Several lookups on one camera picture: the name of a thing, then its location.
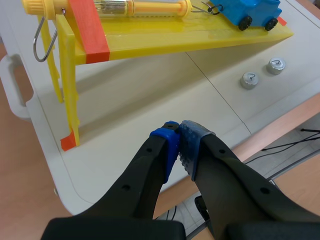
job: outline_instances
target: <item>yellow leg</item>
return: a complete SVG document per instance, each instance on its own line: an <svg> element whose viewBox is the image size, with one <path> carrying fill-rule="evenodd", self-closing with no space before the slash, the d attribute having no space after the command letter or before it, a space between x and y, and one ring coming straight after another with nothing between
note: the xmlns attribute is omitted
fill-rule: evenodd
<svg viewBox="0 0 320 240"><path fill-rule="evenodd" d="M42 37L44 51L46 52L48 50L50 42L51 42L51 36L50 36L49 26L48 26L47 20L44 21L43 26L41 28L41 37ZM49 54L47 62L48 62L48 67L49 67L49 71L50 71L55 94L56 94L59 102L63 103L64 100L62 98L62 94L61 94L60 87L59 87L59 81L58 81L60 76L59 76L59 72L58 72L56 64L55 64L54 54L52 51Z"/></svg>
<svg viewBox="0 0 320 240"><path fill-rule="evenodd" d="M69 136L61 140L62 149L67 151L80 145L77 116L78 93L76 90L76 38L64 15L56 15L56 27L64 104L71 132Z"/></svg>

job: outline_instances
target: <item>toy car wheel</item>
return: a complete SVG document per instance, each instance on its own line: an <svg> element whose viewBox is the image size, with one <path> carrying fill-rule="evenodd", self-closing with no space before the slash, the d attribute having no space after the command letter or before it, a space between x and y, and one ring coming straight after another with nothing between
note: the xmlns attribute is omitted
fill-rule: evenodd
<svg viewBox="0 0 320 240"><path fill-rule="evenodd" d="M244 31L246 30L252 23L252 17L250 16L245 16L244 18L242 18L242 20L240 21L238 28L240 31Z"/></svg>
<svg viewBox="0 0 320 240"><path fill-rule="evenodd" d="M264 26L264 29L267 31L270 31L277 25L277 23L278 23L278 19L272 18L266 23L266 25Z"/></svg>

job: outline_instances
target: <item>blue toy car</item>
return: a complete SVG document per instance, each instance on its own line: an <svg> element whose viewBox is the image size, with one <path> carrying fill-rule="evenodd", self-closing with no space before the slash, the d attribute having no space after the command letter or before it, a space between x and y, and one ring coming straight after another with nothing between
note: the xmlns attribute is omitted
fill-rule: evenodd
<svg viewBox="0 0 320 240"><path fill-rule="evenodd" d="M282 10L278 8L279 0L210 0L230 22L241 31L249 26L264 27L270 31L277 23Z"/></svg>

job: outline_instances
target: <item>orange tape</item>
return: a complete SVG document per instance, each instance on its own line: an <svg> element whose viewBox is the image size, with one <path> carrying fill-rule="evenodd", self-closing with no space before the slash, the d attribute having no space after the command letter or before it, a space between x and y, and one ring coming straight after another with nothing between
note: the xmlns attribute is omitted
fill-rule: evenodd
<svg viewBox="0 0 320 240"><path fill-rule="evenodd" d="M93 0L69 0L86 53L86 64L109 60L110 50Z"/></svg>
<svg viewBox="0 0 320 240"><path fill-rule="evenodd" d="M286 22L282 17L279 16L277 19L278 19L278 22L279 22L282 26L287 25L287 22Z"/></svg>
<svg viewBox="0 0 320 240"><path fill-rule="evenodd" d="M76 138L75 138L74 131L72 131L69 136L62 138L60 140L60 142L61 142L61 148L63 151L68 151L68 150L76 147L77 144L76 144Z"/></svg>

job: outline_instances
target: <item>yellow plastic stand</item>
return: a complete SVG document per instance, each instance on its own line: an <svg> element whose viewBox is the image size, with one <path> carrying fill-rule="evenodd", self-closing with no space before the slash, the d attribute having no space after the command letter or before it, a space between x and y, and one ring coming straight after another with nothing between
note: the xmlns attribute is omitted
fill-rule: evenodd
<svg viewBox="0 0 320 240"><path fill-rule="evenodd" d="M191 1L204 6L201 0ZM77 116L76 65L86 63L79 30L74 18L56 15L63 96L70 136L61 140L64 150L80 145ZM187 52L210 48L278 41L293 35L289 28L277 24L271 31L262 27L238 30L222 14L190 13L184 18L102 18L102 27L110 49L109 60L148 55ZM42 28L42 39L48 49L48 24ZM52 82L61 102L58 73L53 55L48 59Z"/></svg>
<svg viewBox="0 0 320 240"><path fill-rule="evenodd" d="M56 16L58 30L60 70L62 78L63 99L71 134L64 138L61 145L68 150L80 145L79 119L77 115L78 93L76 90L76 37L64 15Z"/></svg>
<svg viewBox="0 0 320 240"><path fill-rule="evenodd" d="M38 22L40 23L42 17L41 16L37 16L37 17L38 17ZM49 26L48 26L47 20L44 21L43 26L41 28L41 37L42 37L44 51L47 51L47 49L49 48L50 42L51 42ZM50 54L47 58L47 62L48 62L49 72L51 75L52 84L53 84L55 94L56 94L59 102L63 103L64 101L63 101L62 94L61 94L60 87L59 87L60 76L59 76L59 72L58 72L58 69L55 64L53 51L50 52Z"/></svg>

